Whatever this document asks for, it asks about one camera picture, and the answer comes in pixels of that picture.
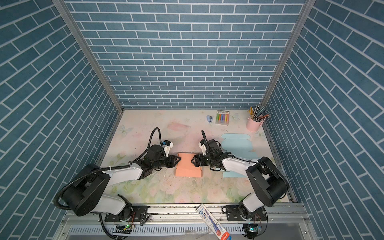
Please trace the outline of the pink cardboard box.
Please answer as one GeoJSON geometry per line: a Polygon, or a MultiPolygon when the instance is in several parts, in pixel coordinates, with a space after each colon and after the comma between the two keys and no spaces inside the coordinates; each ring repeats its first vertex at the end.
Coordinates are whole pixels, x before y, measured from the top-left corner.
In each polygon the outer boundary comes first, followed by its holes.
{"type": "Polygon", "coordinates": [[[188,178],[201,178],[202,168],[196,167],[192,163],[192,159],[195,153],[178,153],[181,161],[178,162],[175,176],[176,177],[188,177],[188,178]]]}

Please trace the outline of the light blue cardboard box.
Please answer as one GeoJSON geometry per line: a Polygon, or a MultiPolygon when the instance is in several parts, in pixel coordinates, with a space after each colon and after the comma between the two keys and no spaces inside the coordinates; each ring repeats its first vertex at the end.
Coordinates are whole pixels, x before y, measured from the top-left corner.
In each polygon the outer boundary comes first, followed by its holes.
{"type": "Polygon", "coordinates": [[[258,160],[259,156],[253,152],[251,137],[247,134],[223,134],[221,147],[227,152],[231,152],[238,158],[247,160],[258,160]]]}

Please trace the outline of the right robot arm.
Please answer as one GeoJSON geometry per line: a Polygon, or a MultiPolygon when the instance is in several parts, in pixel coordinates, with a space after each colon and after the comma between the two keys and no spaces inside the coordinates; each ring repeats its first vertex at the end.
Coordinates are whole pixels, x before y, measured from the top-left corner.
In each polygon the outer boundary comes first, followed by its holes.
{"type": "Polygon", "coordinates": [[[238,211],[242,218],[253,218],[257,210],[264,206],[272,207],[285,196],[290,185],[269,158],[241,159],[231,152],[224,152],[218,141],[208,140],[204,131],[202,136],[203,139],[199,142],[202,153],[191,160],[195,167],[208,166],[215,172],[235,172],[248,177],[252,185],[254,192],[239,202],[238,211]]]}

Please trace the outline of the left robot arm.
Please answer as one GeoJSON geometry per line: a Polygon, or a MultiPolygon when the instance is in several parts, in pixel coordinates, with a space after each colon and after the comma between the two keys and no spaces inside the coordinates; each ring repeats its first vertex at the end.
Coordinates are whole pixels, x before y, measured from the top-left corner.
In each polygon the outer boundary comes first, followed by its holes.
{"type": "Polygon", "coordinates": [[[148,144],[136,159],[126,165],[100,168],[86,165],[54,196],[53,203],[61,210],[71,210],[78,217],[89,213],[106,213],[126,222],[133,217],[132,203],[122,195],[109,195],[106,188],[126,181],[142,180],[162,168],[174,168],[181,157],[171,155],[173,143],[160,140],[148,144]]]}

